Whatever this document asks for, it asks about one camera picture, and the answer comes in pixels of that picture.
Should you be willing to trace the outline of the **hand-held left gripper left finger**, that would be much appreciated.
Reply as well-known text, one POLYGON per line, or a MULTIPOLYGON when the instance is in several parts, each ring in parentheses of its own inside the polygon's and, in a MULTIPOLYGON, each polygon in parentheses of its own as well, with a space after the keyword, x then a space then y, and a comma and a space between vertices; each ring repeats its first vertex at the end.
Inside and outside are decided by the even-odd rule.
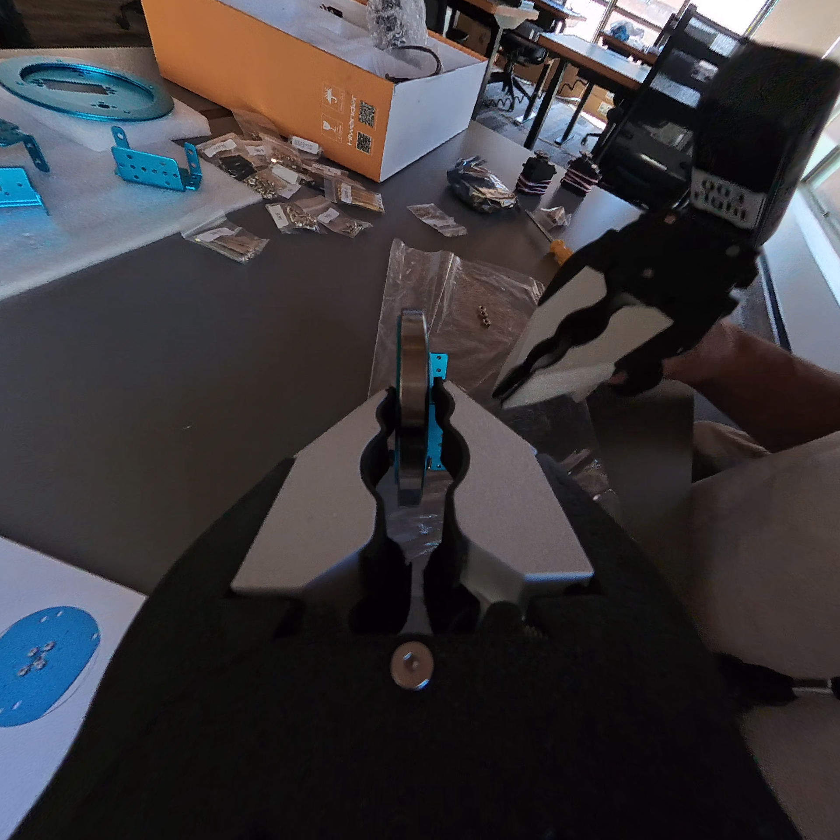
POLYGON ((235 593, 332 607, 351 634, 404 627, 411 564, 378 494, 393 415, 388 387, 299 450, 230 580, 235 593))

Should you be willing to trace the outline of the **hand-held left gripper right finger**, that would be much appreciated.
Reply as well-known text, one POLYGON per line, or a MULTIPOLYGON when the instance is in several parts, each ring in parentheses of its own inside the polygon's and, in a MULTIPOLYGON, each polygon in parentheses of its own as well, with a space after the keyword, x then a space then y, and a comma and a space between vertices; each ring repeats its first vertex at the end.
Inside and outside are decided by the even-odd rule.
POLYGON ((433 385, 450 475, 442 541, 423 566, 433 634, 471 634, 494 603, 586 587, 586 559, 534 448, 453 382, 433 385))

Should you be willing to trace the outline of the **blue round plate with bracket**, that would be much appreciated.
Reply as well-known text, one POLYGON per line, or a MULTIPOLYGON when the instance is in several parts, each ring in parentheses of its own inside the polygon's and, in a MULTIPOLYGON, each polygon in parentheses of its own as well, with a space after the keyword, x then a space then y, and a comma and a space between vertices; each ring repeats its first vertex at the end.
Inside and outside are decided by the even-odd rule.
POLYGON ((442 442, 443 442, 443 430, 438 422, 435 415, 435 399, 433 399, 433 387, 435 380, 445 380, 445 367, 449 367, 449 356, 428 351, 427 359, 427 457, 423 457, 423 470, 443 470, 442 463, 442 442))

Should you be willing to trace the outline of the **person's right forearm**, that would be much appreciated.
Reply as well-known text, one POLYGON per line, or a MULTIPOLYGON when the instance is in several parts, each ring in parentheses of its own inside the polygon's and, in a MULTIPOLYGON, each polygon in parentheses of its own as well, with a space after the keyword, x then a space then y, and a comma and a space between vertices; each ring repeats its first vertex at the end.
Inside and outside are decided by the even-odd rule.
POLYGON ((708 385, 708 399, 780 452, 840 429, 840 378, 783 348, 728 328, 728 350, 708 385))

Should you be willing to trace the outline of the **grey top background desk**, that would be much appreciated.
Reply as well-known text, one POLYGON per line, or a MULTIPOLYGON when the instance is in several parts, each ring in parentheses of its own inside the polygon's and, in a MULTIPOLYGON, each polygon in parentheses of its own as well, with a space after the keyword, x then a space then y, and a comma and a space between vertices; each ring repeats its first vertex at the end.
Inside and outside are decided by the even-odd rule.
POLYGON ((534 142, 539 140, 566 65, 576 68, 576 74, 586 83, 586 88, 582 91, 580 102, 573 110, 573 117, 566 120, 563 135, 554 140, 556 144, 563 144, 570 139, 573 123, 578 120, 585 100, 589 98, 594 88, 605 88, 608 91, 627 97, 639 89, 647 74, 650 72, 650 65, 647 64, 632 64, 631 59, 614 51, 607 51, 573 34, 543 33, 539 37, 539 45, 545 49, 550 56, 556 56, 560 65, 554 71, 545 88, 539 111, 523 142, 526 150, 534 150, 534 142))

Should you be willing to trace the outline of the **black servo motor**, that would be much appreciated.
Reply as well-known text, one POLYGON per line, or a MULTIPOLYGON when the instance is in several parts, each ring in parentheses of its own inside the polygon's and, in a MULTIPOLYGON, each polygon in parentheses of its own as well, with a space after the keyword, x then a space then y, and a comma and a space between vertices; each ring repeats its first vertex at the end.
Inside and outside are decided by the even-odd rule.
POLYGON ((526 195, 543 195, 556 176, 556 165, 550 156, 536 150, 520 166, 515 192, 526 195))
POLYGON ((566 165, 560 178, 560 186, 578 198, 585 198, 594 186, 599 185, 599 179, 602 174, 594 163, 594 156, 589 152, 582 152, 566 165))

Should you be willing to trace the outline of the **black mesh office chair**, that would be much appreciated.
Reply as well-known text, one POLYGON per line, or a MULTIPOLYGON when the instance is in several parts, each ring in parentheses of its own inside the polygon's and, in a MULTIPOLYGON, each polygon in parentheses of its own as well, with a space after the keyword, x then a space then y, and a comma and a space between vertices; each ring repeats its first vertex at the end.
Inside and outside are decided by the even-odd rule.
POLYGON ((746 37, 687 5, 632 97, 618 105, 594 163, 598 186, 620 200, 659 208, 691 185, 698 102, 746 37))

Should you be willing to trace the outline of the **dark blue plastic bag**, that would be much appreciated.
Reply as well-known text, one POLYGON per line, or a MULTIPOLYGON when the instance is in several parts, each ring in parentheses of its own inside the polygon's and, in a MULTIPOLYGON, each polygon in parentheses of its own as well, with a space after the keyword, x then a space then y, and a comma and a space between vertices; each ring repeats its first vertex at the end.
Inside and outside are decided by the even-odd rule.
POLYGON ((519 206, 519 198, 486 165, 481 156, 460 159, 445 170, 449 192, 476 212, 498 212, 519 206))

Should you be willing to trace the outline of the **single clear hardware packet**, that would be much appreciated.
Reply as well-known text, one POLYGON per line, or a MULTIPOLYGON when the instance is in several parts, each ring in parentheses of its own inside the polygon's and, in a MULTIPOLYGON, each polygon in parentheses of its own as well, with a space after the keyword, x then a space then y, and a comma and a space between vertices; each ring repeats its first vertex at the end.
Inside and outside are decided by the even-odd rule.
POLYGON ((443 237, 464 237, 468 228, 445 215, 438 204, 409 204, 407 210, 443 237))

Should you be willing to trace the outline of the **white instruction booklet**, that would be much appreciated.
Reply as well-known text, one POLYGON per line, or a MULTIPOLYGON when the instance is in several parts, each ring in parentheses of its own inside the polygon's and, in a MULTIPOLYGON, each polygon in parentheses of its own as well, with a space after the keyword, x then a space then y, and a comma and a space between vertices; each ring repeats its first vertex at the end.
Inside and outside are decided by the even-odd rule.
POLYGON ((144 596, 30 547, 0 546, 0 838, 74 740, 144 596))

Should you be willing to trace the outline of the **pile of small hardware bags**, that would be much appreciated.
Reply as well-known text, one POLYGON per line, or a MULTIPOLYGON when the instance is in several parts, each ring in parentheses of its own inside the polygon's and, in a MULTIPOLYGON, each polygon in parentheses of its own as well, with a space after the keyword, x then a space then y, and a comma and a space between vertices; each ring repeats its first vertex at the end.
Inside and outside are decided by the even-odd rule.
POLYGON ((232 120, 235 131, 197 142, 197 156, 258 194, 282 233, 356 237, 371 221, 349 210, 382 212, 382 195, 328 163, 319 142, 251 110, 232 110, 232 120))

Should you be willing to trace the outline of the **bubble wrap bundle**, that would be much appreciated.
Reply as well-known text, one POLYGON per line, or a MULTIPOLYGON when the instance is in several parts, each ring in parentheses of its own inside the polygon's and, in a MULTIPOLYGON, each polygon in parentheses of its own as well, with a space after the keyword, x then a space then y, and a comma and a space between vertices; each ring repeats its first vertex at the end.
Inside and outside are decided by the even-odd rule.
POLYGON ((427 6, 421 0, 370 0, 364 22, 376 49, 427 45, 427 6))

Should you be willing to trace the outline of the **white foam sheet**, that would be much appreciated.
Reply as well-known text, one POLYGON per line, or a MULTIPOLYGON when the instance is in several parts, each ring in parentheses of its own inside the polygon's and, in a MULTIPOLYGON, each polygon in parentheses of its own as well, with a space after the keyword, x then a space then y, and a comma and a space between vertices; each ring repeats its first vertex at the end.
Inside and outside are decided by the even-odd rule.
POLYGON ((29 102, 2 88, 2 119, 32 134, 45 156, 39 172, 20 144, 2 166, 24 166, 39 206, 2 208, 0 296, 39 288, 110 258, 257 204, 257 194, 218 166, 201 165, 197 192, 129 185, 116 174, 116 120, 90 120, 29 102))

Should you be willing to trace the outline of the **wide blue U bracket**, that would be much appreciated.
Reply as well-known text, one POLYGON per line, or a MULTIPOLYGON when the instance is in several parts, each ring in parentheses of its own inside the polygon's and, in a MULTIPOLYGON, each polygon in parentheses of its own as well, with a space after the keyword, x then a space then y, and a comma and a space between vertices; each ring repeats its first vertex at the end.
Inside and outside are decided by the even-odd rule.
POLYGON ((111 159, 114 174, 125 182, 150 185, 169 192, 197 192, 201 185, 201 166, 193 142, 184 142, 186 166, 173 159, 132 150, 120 126, 111 126, 111 159))

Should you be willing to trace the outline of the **dark blue multi-hole bracket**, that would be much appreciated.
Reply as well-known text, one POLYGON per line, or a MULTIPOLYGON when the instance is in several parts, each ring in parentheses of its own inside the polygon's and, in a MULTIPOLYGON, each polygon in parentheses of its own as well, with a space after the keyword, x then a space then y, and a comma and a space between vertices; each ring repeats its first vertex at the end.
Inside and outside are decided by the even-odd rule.
POLYGON ((37 140, 30 134, 22 131, 15 123, 2 119, 0 120, 0 146, 8 150, 12 144, 22 144, 29 152, 32 165, 39 172, 50 174, 47 161, 42 153, 37 140))

